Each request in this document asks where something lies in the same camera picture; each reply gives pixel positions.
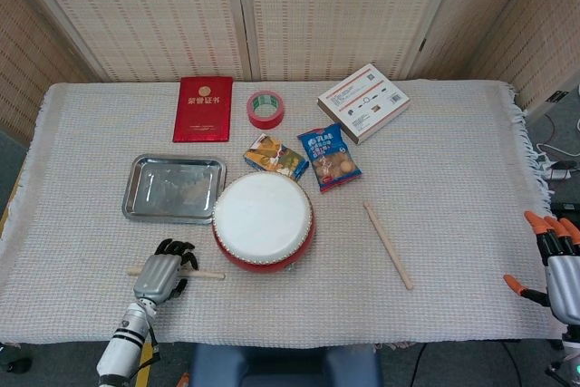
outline snack package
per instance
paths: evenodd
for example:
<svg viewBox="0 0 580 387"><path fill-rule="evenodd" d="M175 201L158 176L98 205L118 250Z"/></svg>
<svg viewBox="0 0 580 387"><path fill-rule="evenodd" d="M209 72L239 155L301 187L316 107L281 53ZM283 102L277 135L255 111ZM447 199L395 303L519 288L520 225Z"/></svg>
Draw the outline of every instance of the snack package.
<svg viewBox="0 0 580 387"><path fill-rule="evenodd" d="M244 153L244 160L256 169L279 172L292 180L300 179L308 168L308 160L264 133Z"/></svg>
<svg viewBox="0 0 580 387"><path fill-rule="evenodd" d="M340 124L308 131L298 135L298 139L312 162L321 192L361 176L343 142Z"/></svg>

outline red certificate booklet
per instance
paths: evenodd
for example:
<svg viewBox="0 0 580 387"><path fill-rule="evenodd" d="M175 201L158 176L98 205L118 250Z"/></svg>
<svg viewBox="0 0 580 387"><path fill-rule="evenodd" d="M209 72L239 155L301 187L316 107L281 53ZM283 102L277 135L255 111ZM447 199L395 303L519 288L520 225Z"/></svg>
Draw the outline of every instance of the red certificate booklet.
<svg viewBox="0 0 580 387"><path fill-rule="evenodd" d="M229 140L231 77L182 77L173 142Z"/></svg>

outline table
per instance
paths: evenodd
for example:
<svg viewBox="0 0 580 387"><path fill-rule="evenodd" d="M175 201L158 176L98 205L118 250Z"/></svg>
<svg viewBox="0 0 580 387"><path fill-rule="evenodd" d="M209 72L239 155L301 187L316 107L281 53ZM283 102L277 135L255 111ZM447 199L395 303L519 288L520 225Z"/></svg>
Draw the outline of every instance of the table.
<svg viewBox="0 0 580 387"><path fill-rule="evenodd" d="M221 255L209 227L131 222L121 202L142 153L214 155L227 183L252 171L243 152L259 131L250 94L285 97L270 133L331 121L316 96L333 82L235 83L226 143L171 142L177 83L58 84L46 94L0 244L0 337L54 343L108 340L132 301L139 265L165 237L196 244L199 263L227 279L191 281L156 322L161 341L312 347L331 344L556 337L549 310L517 298L510 273L545 285L522 212L544 213L522 112L503 82L408 81L411 107L350 151L362 177L318 192L313 246L292 271L253 275ZM407 291L365 214L372 203L415 289Z"/></svg>

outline floor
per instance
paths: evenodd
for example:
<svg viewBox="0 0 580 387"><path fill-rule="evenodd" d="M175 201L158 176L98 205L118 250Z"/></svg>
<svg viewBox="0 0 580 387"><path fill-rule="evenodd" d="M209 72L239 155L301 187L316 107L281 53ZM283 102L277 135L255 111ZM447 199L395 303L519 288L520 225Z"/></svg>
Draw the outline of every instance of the floor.
<svg viewBox="0 0 580 387"><path fill-rule="evenodd" d="M533 143L546 141L573 153L580 151L580 141L575 124L580 116L578 92L568 94L542 117L528 125ZM10 194L25 155L25 148L0 131L0 210ZM565 182L550 183L554 201L580 203L580 172ZM0 372L3 387L50 385L62 387L94 386L97 382L95 366L106 343L58 343L49 345L24 345L22 354L33 358L30 372L11 374ZM192 343L163 343L162 360L150 371L150 387L173 387L182 373L189 370ZM547 365L561 356L547 341L524 340L507 343L522 385L526 387L557 386L544 375ZM380 350L384 386L410 385L414 365L421 350L420 345L408 349ZM430 343L423 353L417 371L415 387L510 387L518 386L516 370L506 350L498 342L447 342Z"/></svg>

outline red tape roll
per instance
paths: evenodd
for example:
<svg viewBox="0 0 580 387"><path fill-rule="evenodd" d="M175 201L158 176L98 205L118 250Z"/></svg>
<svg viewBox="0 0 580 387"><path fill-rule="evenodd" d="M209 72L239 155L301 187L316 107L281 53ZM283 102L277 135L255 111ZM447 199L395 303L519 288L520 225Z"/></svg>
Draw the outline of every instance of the red tape roll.
<svg viewBox="0 0 580 387"><path fill-rule="evenodd" d="M268 117L261 117L256 114L256 109L262 105L269 105L275 108L275 112ZM280 124L284 118L284 102L279 94L271 91L258 91L247 100L247 117L250 122L262 131L273 129Z"/></svg>

